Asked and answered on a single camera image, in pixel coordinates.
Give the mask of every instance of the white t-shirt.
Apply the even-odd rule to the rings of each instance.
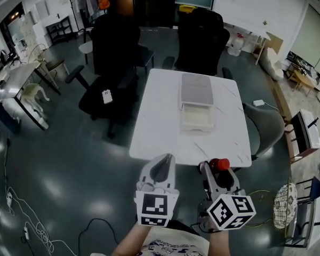
[[[153,227],[137,256],[207,256],[209,242],[182,230]]]

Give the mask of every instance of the orange bag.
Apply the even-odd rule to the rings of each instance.
[[[110,7],[109,0],[98,0],[98,7],[100,10],[106,10]]]

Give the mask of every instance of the person's arm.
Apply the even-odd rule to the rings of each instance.
[[[210,228],[218,230],[212,220],[209,220]],[[210,246],[208,256],[230,256],[229,231],[224,230],[210,234]]]
[[[138,223],[130,230],[126,237],[115,248],[113,256],[135,256],[142,248],[151,227],[141,226]]]

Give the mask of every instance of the wire basket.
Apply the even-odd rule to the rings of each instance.
[[[288,183],[281,187],[274,199],[275,229],[287,236],[290,222],[293,220],[297,208],[297,191],[295,185],[288,179]]]

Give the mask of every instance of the black mesh chair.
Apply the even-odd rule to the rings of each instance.
[[[216,12],[194,9],[192,13],[179,12],[179,57],[177,70],[216,75],[219,58],[230,38],[223,27],[223,18]],[[171,69],[174,57],[167,57],[163,68]]]
[[[70,83],[76,78],[87,91],[79,108],[95,118],[110,119],[108,137],[112,138],[115,120],[128,118],[132,104],[137,100],[135,57],[140,37],[139,27],[121,14],[105,14],[97,18],[91,31],[94,69],[100,75],[92,85],[81,76],[83,66],[68,76]],[[102,92],[110,90],[113,101],[104,104]]]

